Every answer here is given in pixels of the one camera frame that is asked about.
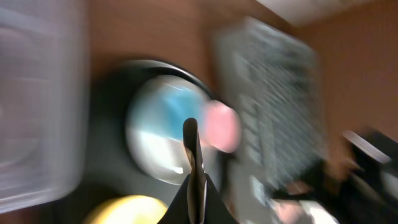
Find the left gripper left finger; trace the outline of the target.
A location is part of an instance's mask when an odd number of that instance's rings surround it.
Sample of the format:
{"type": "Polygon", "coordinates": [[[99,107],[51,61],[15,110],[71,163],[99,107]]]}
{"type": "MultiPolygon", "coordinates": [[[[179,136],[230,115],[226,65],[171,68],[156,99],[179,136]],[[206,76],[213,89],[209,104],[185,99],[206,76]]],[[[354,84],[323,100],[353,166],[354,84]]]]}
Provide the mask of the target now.
{"type": "Polygon", "coordinates": [[[190,224],[188,215],[187,190],[190,175],[187,175],[175,195],[170,207],[158,224],[190,224]]]}

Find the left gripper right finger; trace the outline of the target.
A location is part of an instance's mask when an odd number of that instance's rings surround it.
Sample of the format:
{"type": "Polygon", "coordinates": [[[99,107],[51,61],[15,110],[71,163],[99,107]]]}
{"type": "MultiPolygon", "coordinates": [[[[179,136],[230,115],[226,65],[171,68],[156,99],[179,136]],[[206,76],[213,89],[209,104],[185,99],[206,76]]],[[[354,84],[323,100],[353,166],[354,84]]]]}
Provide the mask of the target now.
{"type": "Polygon", "coordinates": [[[207,184],[204,224],[238,224],[220,198],[210,176],[205,174],[205,177],[207,184]]]}

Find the brown snack wrapper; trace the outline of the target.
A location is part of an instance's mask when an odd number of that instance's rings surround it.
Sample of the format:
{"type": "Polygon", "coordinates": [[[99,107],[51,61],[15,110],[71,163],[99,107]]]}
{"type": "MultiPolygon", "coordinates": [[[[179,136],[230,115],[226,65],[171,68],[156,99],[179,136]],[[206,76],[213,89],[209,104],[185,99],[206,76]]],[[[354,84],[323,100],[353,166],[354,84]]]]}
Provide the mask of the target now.
{"type": "Polygon", "coordinates": [[[190,223],[204,223],[207,180],[203,170],[198,123],[194,118],[188,118],[183,124],[183,145],[191,167],[187,185],[188,216],[190,223]]]}

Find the yellow bowl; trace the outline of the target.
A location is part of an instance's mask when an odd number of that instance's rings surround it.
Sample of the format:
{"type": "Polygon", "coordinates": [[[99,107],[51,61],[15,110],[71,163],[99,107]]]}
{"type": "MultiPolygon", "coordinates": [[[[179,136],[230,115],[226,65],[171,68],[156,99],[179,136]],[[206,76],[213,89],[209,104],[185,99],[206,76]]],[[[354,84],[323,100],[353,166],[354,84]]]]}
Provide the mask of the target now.
{"type": "Polygon", "coordinates": [[[168,206],[161,200],[130,195],[108,200],[93,209],[85,218],[86,224],[146,224],[158,223],[168,206]]]}

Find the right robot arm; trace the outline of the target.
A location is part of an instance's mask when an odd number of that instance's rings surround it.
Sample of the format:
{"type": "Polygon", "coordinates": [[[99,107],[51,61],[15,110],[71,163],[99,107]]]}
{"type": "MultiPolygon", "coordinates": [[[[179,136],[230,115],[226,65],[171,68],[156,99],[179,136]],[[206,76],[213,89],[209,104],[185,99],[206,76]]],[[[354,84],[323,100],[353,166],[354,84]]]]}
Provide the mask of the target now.
{"type": "Polygon", "coordinates": [[[271,198],[317,202],[339,223],[397,223],[397,142],[376,129],[347,130],[343,137],[354,155],[343,180],[319,162],[298,179],[308,191],[293,193],[289,184],[271,198]]]}

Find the grey dishwasher rack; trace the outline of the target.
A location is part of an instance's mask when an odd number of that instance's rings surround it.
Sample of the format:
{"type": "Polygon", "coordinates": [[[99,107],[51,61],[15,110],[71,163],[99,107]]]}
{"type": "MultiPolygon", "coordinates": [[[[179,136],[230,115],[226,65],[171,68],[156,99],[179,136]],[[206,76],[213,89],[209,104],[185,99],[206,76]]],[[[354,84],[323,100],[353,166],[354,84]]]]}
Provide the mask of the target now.
{"type": "Polygon", "coordinates": [[[313,50],[251,17],[216,32],[214,47],[248,174],[270,187],[288,184],[323,157],[313,50]]]}

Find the grey plate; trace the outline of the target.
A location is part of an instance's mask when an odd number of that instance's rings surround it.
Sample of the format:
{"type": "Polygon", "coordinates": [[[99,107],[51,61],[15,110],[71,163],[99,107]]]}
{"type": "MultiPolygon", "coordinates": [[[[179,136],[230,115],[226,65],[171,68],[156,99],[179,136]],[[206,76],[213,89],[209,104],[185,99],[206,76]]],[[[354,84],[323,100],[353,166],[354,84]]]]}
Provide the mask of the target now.
{"type": "Polygon", "coordinates": [[[146,81],[133,96],[126,116],[126,142],[132,158],[149,176],[168,184],[180,185],[191,171],[182,140],[157,134],[155,99],[167,91],[193,91],[210,97],[199,86],[180,77],[162,75],[146,81]]]}

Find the pink plastic cup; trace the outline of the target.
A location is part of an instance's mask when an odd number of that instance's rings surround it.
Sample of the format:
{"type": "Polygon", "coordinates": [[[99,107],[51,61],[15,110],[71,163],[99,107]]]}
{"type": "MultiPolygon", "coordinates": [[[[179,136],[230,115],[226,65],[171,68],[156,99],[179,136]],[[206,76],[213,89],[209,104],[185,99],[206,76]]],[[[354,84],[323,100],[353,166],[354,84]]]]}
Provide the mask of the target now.
{"type": "Polygon", "coordinates": [[[205,142],[219,151],[234,152],[241,138],[241,127],[237,112],[217,100],[209,101],[205,109],[205,142]]]}

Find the round black tray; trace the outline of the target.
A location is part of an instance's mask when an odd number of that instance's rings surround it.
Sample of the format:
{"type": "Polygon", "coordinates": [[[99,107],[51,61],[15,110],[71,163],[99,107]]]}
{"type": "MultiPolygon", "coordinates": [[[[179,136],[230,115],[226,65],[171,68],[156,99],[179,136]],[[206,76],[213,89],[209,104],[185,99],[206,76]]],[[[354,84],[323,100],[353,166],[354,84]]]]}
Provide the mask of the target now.
{"type": "Polygon", "coordinates": [[[208,87],[188,70],[159,60],[128,60],[112,69],[91,91],[86,168],[83,181],[109,196],[146,195],[170,203],[178,186],[143,173],[133,161],[124,130],[127,109],[138,89],[161,75],[208,87]]]}

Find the blue plastic cup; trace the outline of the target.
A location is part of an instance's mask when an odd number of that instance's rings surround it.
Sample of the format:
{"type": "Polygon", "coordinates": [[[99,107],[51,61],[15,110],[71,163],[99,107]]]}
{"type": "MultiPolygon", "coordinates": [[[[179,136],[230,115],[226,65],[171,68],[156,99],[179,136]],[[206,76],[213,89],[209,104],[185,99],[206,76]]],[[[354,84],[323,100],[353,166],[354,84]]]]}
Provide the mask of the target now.
{"type": "Polygon", "coordinates": [[[186,119],[194,118],[198,130],[202,131],[207,98],[201,94],[187,91],[177,93],[167,91],[155,99],[156,132],[166,138],[183,139],[183,124],[186,119]]]}

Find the clear plastic bin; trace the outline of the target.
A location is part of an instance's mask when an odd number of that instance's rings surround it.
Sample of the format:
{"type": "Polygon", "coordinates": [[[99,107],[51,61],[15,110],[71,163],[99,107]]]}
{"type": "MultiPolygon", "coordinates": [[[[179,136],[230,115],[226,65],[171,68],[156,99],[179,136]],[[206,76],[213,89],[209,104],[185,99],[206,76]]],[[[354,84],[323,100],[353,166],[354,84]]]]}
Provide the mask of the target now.
{"type": "Polygon", "coordinates": [[[86,3],[1,0],[1,212],[80,182],[90,90],[86,3]]]}

